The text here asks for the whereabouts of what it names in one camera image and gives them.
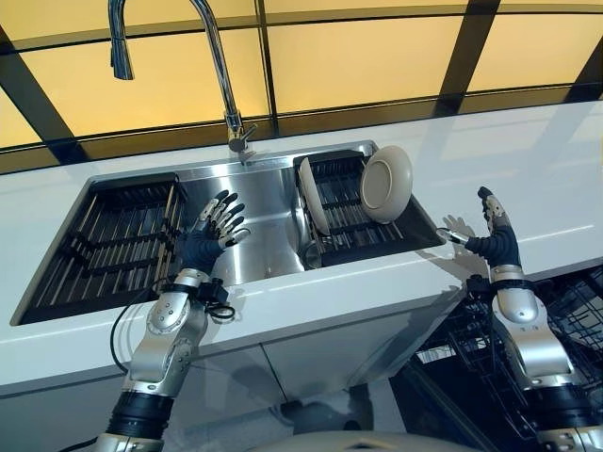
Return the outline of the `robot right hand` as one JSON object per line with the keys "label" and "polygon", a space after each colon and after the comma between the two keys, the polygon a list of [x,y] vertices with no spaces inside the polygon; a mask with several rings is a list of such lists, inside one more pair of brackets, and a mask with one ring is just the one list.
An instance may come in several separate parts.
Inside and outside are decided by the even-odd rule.
{"label": "robot right hand", "polygon": [[486,220],[489,235],[484,237],[468,236],[449,228],[438,228],[436,233],[449,242],[462,245],[481,258],[489,267],[521,266],[519,248],[513,226],[500,201],[487,187],[478,190],[482,213]]}

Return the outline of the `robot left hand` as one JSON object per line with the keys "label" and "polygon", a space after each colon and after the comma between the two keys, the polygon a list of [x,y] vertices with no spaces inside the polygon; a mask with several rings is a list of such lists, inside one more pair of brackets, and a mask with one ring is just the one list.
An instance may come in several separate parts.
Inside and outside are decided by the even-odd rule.
{"label": "robot left hand", "polygon": [[222,190],[196,217],[185,235],[181,250],[181,268],[200,271],[209,277],[222,254],[251,235],[242,227],[244,203],[238,194]]}

